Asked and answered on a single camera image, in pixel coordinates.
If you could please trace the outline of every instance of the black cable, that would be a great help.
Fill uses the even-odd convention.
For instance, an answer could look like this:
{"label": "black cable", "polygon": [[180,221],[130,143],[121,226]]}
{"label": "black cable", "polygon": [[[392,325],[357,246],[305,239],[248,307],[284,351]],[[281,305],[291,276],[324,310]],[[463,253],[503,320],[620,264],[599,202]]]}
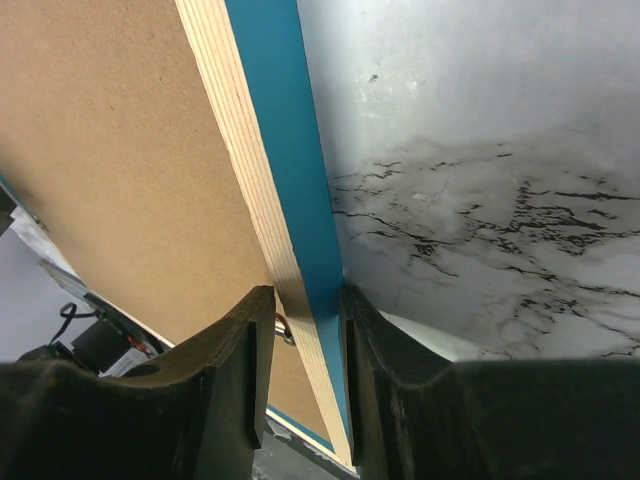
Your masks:
{"label": "black cable", "polygon": [[78,305],[76,305],[73,302],[67,303],[60,309],[60,316],[64,318],[64,322],[60,327],[60,330],[58,330],[58,332],[53,336],[53,338],[49,342],[49,345],[55,342],[60,337],[60,335],[62,335],[65,332],[65,330],[69,328],[69,325],[71,324],[71,320],[73,320],[74,318],[91,318],[91,317],[98,316],[97,310],[93,311],[92,313],[76,313],[77,311],[78,311]]}

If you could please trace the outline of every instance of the light wood edge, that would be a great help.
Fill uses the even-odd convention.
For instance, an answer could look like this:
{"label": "light wood edge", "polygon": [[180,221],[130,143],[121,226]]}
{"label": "light wood edge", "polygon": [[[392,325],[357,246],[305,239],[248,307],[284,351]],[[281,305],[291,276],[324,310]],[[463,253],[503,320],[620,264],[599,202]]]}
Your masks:
{"label": "light wood edge", "polygon": [[329,439],[341,463],[349,464],[347,434],[293,253],[225,2],[176,0],[176,5]]}
{"label": "light wood edge", "polygon": [[336,456],[336,454],[333,453],[331,450],[329,450],[327,447],[325,447],[324,445],[322,445],[321,443],[319,443],[315,439],[311,438],[309,435],[307,435],[305,432],[300,430],[294,424],[290,423],[288,420],[286,420],[285,418],[281,417],[280,415],[278,415],[277,412],[274,412],[273,410],[271,410],[268,407],[267,407],[267,417],[269,417],[273,421],[279,423],[280,425],[283,425],[284,427],[286,427],[289,431],[293,432],[297,437],[299,437],[300,439],[304,440],[305,443],[308,443],[309,445],[311,445],[313,448],[318,450],[318,452],[320,452],[322,455],[324,455],[325,457],[328,457],[334,463],[337,463],[338,465],[340,465],[341,467],[346,469],[348,472],[353,473],[353,474],[357,473],[355,467],[353,467],[351,465],[348,465],[345,462],[343,462],[342,460],[340,460]]}

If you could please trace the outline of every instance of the blue strip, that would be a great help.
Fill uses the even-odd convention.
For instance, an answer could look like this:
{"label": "blue strip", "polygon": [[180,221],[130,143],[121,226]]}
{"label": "blue strip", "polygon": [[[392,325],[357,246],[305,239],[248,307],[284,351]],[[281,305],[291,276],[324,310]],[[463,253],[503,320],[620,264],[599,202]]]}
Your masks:
{"label": "blue strip", "polygon": [[333,448],[331,447],[331,443],[329,443],[329,441],[326,438],[322,438],[320,435],[318,435],[315,432],[312,432],[311,430],[309,430],[307,427],[305,427],[304,425],[300,425],[298,422],[296,422],[293,418],[291,418],[289,415],[286,415],[284,413],[282,413],[280,410],[278,410],[277,408],[275,408],[273,405],[269,405],[268,406],[269,410],[271,410],[272,412],[276,413],[279,417],[282,417],[284,420],[286,420],[287,422],[289,422],[291,425],[293,425],[294,427],[296,427],[298,430],[300,430],[301,432],[305,433],[306,435],[308,435],[310,438],[312,438],[313,440],[315,440],[316,442],[318,442],[320,445],[322,445],[325,448],[328,448],[329,450],[331,450],[333,452]]}
{"label": "blue strip", "polygon": [[226,0],[253,107],[346,427],[344,279],[295,0]]}

